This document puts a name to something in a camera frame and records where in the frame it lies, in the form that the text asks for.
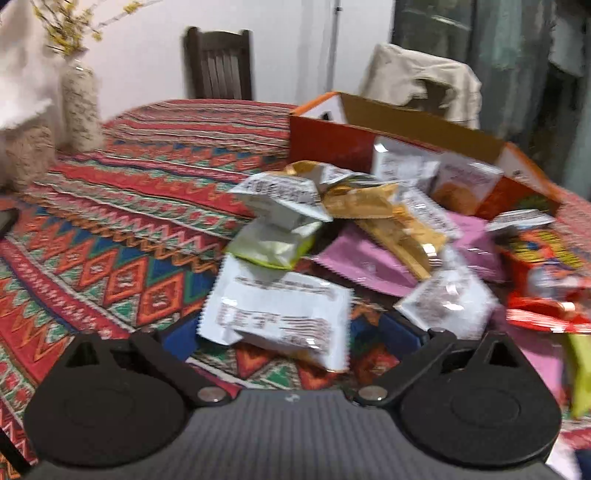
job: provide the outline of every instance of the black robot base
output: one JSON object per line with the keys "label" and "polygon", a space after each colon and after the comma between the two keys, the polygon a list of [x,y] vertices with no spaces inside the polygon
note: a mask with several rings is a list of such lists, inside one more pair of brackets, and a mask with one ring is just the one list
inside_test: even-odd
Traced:
{"label": "black robot base", "polygon": [[40,462],[23,473],[28,480],[560,479],[544,464],[560,409],[511,339],[429,335],[354,398],[340,390],[246,390],[234,400],[151,335],[80,335],[25,411]]}

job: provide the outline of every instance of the metal screw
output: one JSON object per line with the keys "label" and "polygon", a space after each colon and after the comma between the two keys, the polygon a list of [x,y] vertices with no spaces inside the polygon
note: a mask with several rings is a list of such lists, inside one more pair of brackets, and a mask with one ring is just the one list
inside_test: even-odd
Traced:
{"label": "metal screw", "polygon": [[206,403],[217,403],[226,397],[227,393],[220,387],[203,387],[197,393],[199,400]]}
{"label": "metal screw", "polygon": [[359,390],[359,396],[367,401],[380,401],[388,396],[388,390],[378,385],[370,385]]}

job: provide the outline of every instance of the white vase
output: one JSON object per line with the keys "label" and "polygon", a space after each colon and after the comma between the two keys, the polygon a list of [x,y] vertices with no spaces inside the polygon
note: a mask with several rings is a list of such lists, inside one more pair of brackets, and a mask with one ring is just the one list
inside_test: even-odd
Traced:
{"label": "white vase", "polygon": [[61,77],[68,143],[74,152],[103,146],[95,75],[80,61],[83,55],[78,51],[68,57]]}

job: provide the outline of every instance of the white snack bag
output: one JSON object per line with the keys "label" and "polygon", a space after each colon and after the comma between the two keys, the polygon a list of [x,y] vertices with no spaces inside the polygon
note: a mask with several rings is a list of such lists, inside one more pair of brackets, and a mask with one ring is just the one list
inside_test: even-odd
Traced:
{"label": "white snack bag", "polygon": [[428,193],[439,169],[440,154],[393,138],[374,142],[372,174],[383,181],[395,180]]}
{"label": "white snack bag", "polygon": [[459,339],[480,339],[498,301],[450,246],[443,266],[395,308],[418,327],[443,328]]}
{"label": "white snack bag", "polygon": [[312,170],[300,173],[298,176],[312,180],[321,194],[331,187],[346,182],[347,185],[357,188],[376,187],[384,182],[368,173],[339,168],[330,163],[318,163]]}
{"label": "white snack bag", "polygon": [[554,218],[539,210],[513,210],[501,213],[487,226],[486,231],[493,235],[517,235],[521,230],[529,230],[548,226],[554,223]]}
{"label": "white snack bag", "polygon": [[267,222],[293,230],[306,219],[331,222],[314,182],[302,177],[257,173],[236,185],[235,194]]}
{"label": "white snack bag", "polygon": [[445,152],[430,195],[452,212],[474,215],[502,177],[499,167]]}
{"label": "white snack bag", "polygon": [[390,197],[389,201],[393,204],[401,203],[420,222],[436,232],[443,233],[450,241],[458,240],[464,235],[456,223],[449,218],[445,209],[418,189],[402,187]]}
{"label": "white snack bag", "polygon": [[351,291],[320,278],[224,257],[198,334],[241,340],[341,372],[348,368]]}

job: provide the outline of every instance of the silver metal pole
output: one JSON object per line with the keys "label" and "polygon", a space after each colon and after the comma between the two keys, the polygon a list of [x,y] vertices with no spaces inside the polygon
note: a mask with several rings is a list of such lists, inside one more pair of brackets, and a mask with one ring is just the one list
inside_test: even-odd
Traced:
{"label": "silver metal pole", "polygon": [[326,91],[331,92],[335,85],[335,64],[336,64],[336,47],[339,39],[339,13],[343,11],[340,6],[341,0],[336,0],[335,10],[333,14],[333,28],[330,37],[329,48],[329,64],[326,75]]}

